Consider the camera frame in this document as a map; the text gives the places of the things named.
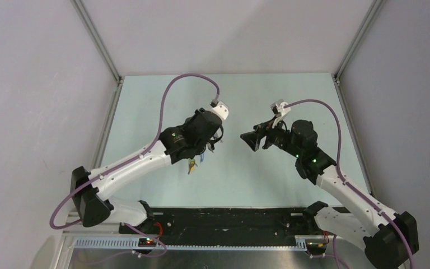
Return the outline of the yellow key tag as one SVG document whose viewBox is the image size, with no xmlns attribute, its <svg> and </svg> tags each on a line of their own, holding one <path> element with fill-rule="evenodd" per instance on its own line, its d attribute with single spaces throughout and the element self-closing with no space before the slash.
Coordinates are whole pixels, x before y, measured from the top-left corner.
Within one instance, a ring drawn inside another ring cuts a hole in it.
<svg viewBox="0 0 430 269">
<path fill-rule="evenodd" d="M 198 166 L 198 164 L 194 159 L 189 159 L 188 160 L 188 175 L 190 175 L 194 171 L 195 167 L 197 167 L 197 166 Z"/>
</svg>

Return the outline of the steel key holder red handle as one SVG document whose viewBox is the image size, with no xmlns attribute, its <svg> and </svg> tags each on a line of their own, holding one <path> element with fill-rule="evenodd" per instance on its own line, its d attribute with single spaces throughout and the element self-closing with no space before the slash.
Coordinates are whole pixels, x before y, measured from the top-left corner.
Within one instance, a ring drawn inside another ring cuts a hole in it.
<svg viewBox="0 0 430 269">
<path fill-rule="evenodd" d="M 211 153 L 214 153 L 214 149 L 215 149 L 215 144 L 216 144 L 216 141 L 215 140 L 209 140 L 206 144 L 205 144 L 205 147 L 204 147 L 204 149 L 202 149 L 202 151 L 201 151 L 201 153 L 200 154 L 204 154 L 206 151 L 209 151 L 209 152 L 211 152 Z"/>
</svg>

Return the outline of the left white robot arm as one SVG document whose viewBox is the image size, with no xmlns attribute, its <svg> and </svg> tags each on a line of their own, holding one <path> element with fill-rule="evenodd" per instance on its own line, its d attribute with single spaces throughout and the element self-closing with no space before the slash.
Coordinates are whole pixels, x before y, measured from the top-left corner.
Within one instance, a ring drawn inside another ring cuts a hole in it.
<svg viewBox="0 0 430 269">
<path fill-rule="evenodd" d="M 155 143 L 109 165 L 87 171 L 80 166 L 72 171 L 72 201 L 82 226 L 93 227 L 107 219 L 121 217 L 140 233 L 149 233 L 155 222 L 147 202 L 131 205 L 113 195 L 128 183 L 157 169 L 181 160 L 193 160 L 219 140 L 214 135 L 223 129 L 229 109 L 222 103 L 207 110 L 200 108 L 182 125 L 166 128 Z"/>
</svg>

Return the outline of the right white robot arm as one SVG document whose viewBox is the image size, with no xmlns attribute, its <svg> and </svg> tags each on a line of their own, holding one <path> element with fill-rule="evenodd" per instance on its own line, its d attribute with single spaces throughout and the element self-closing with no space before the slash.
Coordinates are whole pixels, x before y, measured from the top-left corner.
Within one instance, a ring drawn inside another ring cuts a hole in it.
<svg viewBox="0 0 430 269">
<path fill-rule="evenodd" d="M 363 250 L 375 268 L 399 268 L 419 251 L 416 219 L 385 206 L 356 186 L 339 165 L 317 145 L 318 135 L 312 122 L 297 120 L 289 130 L 274 120 L 254 126 L 241 134 L 253 150 L 276 146 L 296 158 L 300 177 L 335 197 L 349 214 L 336 212 L 323 202 L 304 211 L 303 227 L 310 234 L 320 230 L 340 236 Z"/>
</svg>

